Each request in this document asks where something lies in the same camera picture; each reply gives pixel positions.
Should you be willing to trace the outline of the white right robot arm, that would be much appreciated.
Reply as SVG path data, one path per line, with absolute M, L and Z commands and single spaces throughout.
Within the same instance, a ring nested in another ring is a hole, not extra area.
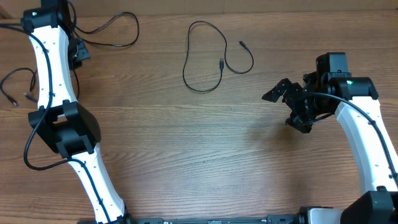
M 281 99 L 291 109 L 286 124 L 301 133 L 335 116 L 349 141 L 361 196 L 345 209 L 301 207 L 296 215 L 268 215 L 266 223 L 397 223 L 397 153 L 373 81 L 353 77 L 343 52 L 317 57 L 316 68 L 303 75 L 304 86 L 284 78 L 262 99 Z

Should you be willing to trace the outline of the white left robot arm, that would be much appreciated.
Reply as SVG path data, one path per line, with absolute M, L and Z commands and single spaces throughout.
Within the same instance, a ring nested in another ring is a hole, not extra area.
M 74 35 L 76 19 L 67 1 L 42 1 L 24 11 L 20 23 L 2 28 L 27 34 L 37 62 L 40 84 L 37 111 L 28 114 L 31 135 L 39 135 L 62 161 L 69 164 L 93 206 L 94 223 L 133 223 L 109 178 L 101 157 L 97 119 L 78 102 L 71 74 L 90 57 L 82 38 Z

